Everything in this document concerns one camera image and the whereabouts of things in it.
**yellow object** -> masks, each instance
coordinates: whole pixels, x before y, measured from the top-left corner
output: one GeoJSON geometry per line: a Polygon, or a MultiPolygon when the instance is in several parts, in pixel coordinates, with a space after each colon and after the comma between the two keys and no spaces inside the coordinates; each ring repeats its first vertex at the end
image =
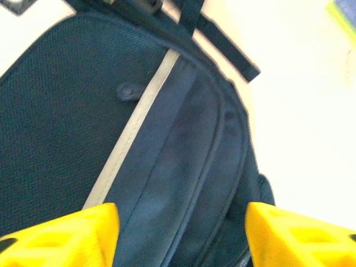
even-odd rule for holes
{"type": "Polygon", "coordinates": [[[332,2],[327,5],[327,10],[337,20],[341,28],[346,31],[352,42],[356,44],[356,29],[343,15],[339,7],[334,2],[332,2]]]}
{"type": "Polygon", "coordinates": [[[246,234],[255,267],[354,267],[355,231],[252,202],[246,234]]]}
{"type": "Polygon", "coordinates": [[[115,204],[79,211],[0,238],[1,267],[112,266],[119,221],[115,204]]]}

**navy blue backpack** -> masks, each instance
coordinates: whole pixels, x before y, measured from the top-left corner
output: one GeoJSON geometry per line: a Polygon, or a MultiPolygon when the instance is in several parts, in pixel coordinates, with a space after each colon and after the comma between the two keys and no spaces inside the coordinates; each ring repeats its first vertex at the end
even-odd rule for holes
{"type": "Polygon", "coordinates": [[[77,14],[0,78],[0,236],[116,203],[114,267],[252,266],[247,204],[274,203],[234,86],[198,28],[247,81],[259,70],[203,0],[68,0],[77,14]]]}

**black buckle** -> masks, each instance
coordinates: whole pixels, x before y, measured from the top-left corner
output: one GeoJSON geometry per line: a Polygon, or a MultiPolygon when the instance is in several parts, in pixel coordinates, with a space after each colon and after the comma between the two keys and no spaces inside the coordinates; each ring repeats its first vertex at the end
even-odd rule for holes
{"type": "Polygon", "coordinates": [[[162,0],[104,0],[104,2],[109,4],[115,4],[115,2],[124,1],[129,4],[134,5],[136,8],[144,10],[149,14],[155,14],[162,8],[162,0]]]}

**reflective strip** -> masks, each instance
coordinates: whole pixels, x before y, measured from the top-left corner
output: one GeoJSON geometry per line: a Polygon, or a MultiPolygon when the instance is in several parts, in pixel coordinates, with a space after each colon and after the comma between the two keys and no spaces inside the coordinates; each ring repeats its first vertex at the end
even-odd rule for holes
{"type": "Polygon", "coordinates": [[[99,174],[94,187],[92,188],[83,209],[99,205],[104,202],[104,199],[109,192],[109,189],[132,145],[134,139],[139,132],[139,129],[144,122],[156,96],[161,90],[161,87],[168,78],[175,62],[179,57],[179,53],[173,50],[168,50],[160,67],[156,71],[150,83],[147,85],[144,94],[139,100],[135,110],[128,120],[120,138],[110,153],[104,168],[99,174]]]}

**nylon fabric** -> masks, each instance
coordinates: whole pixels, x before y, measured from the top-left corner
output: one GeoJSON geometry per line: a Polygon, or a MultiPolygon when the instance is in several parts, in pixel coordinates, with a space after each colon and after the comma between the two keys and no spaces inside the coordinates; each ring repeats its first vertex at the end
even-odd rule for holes
{"type": "Polygon", "coordinates": [[[0,236],[81,209],[136,106],[117,99],[117,86],[148,84],[166,51],[79,16],[2,77],[0,236]]]}
{"type": "Polygon", "coordinates": [[[160,92],[161,87],[167,80],[178,57],[179,54],[174,50],[167,51],[160,67],[147,85],[144,94],[126,123],[124,130],[121,132],[120,138],[117,140],[117,143],[100,172],[94,187],[84,203],[83,209],[103,203],[147,113],[160,92]]]}
{"type": "Polygon", "coordinates": [[[213,45],[236,67],[246,81],[252,81],[260,71],[255,67],[233,44],[223,32],[211,21],[201,15],[197,21],[196,28],[201,31],[213,45]]]}
{"type": "Polygon", "coordinates": [[[191,35],[198,23],[203,3],[204,0],[185,0],[183,3],[179,24],[182,24],[191,35]]]}
{"type": "Polygon", "coordinates": [[[80,210],[137,104],[117,90],[146,87],[173,49],[106,196],[121,218],[113,266],[251,266],[246,206],[274,200],[234,87],[168,16],[87,1],[0,79],[0,234],[80,210]]]}

